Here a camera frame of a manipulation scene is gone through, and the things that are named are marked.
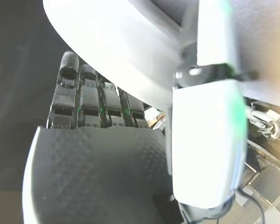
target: tiled floor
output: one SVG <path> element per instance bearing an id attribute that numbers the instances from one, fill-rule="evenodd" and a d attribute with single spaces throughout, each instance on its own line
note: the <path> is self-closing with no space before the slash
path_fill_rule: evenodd
<path id="1" fill-rule="evenodd" d="M 24 224 L 20 191 L 0 191 L 0 224 Z"/>

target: black surface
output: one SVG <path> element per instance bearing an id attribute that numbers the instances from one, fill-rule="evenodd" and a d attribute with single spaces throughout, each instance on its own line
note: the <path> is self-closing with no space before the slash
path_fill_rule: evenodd
<path id="1" fill-rule="evenodd" d="M 64 51 L 41 0 L 0 0 L 0 190 L 21 190 L 37 126 L 44 126 Z"/>
<path id="2" fill-rule="evenodd" d="M 42 128 L 35 149 L 31 192 L 39 224 L 163 223 L 155 198 L 172 194 L 172 179 L 160 130 Z M 27 223 L 29 209 L 23 207 Z"/>

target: black cable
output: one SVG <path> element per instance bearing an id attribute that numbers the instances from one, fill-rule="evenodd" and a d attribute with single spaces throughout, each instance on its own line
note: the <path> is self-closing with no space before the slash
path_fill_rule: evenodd
<path id="1" fill-rule="evenodd" d="M 238 189 L 238 192 L 242 196 L 251 199 L 257 205 L 257 207 L 259 209 L 259 212 L 260 212 L 260 218 L 261 218 L 260 219 L 260 224 L 265 224 L 265 215 L 264 215 L 264 212 L 263 212 L 262 207 L 259 204 L 259 202 L 254 197 L 252 197 L 251 195 L 248 195 L 246 192 L 244 192 L 241 188 Z"/>

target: brown floor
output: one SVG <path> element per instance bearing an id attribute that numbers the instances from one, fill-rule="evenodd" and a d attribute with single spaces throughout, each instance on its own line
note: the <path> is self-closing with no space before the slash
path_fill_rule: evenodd
<path id="1" fill-rule="evenodd" d="M 24 224 L 20 191 L 0 191 L 0 224 Z"/>

